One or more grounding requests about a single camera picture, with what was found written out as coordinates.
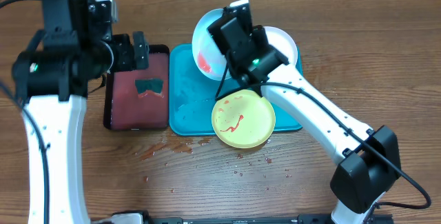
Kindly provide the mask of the light blue plate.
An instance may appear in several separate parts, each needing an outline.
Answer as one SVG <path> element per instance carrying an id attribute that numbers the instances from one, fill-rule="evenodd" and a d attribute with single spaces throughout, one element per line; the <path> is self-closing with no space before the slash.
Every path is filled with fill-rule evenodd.
<path id="1" fill-rule="evenodd" d="M 226 66 L 226 58 L 218 49 L 208 27 L 222 17 L 223 9 L 206 13 L 198 21 L 192 36 L 192 54 L 198 69 L 209 79 L 220 81 Z"/>

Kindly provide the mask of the green sponge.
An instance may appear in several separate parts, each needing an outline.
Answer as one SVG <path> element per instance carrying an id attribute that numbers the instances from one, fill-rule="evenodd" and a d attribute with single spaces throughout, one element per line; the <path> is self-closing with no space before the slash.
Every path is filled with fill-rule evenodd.
<path id="1" fill-rule="evenodd" d="M 159 78 L 137 79 L 135 80 L 135 86 L 138 94 L 162 94 L 163 80 Z"/>

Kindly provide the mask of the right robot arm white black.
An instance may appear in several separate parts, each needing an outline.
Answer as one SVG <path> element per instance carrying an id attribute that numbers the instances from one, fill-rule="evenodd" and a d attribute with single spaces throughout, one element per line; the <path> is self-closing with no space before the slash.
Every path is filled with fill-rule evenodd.
<path id="1" fill-rule="evenodd" d="M 199 70 L 233 79 L 238 88 L 218 91 L 212 114 L 216 135 L 237 148 L 260 145 L 273 132 L 274 106 L 292 116 L 336 164 L 331 189 L 338 199 L 334 223 L 366 223 L 382 195 L 400 176 L 397 136 L 374 130 L 331 102 L 296 69 L 298 48 L 283 30 L 252 23 L 248 3 L 205 14 L 192 37 Z"/>

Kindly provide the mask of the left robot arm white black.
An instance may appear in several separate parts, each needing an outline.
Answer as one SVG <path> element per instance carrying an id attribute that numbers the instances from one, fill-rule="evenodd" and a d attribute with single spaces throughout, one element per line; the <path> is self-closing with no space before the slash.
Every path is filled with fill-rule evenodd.
<path id="1" fill-rule="evenodd" d="M 12 66 L 25 123 L 30 223 L 89 223 L 81 137 L 88 83 L 146 69 L 142 32 L 114 34 L 114 0 L 41 0 L 43 28 Z"/>

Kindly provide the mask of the yellow green plate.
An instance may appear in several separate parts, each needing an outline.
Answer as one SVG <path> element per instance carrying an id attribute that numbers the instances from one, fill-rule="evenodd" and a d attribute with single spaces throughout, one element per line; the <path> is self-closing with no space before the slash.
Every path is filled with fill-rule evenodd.
<path id="1" fill-rule="evenodd" d="M 212 110 L 212 127 L 225 144 L 248 149 L 264 143 L 275 128 L 271 103 L 251 90 L 240 90 L 218 100 Z"/>

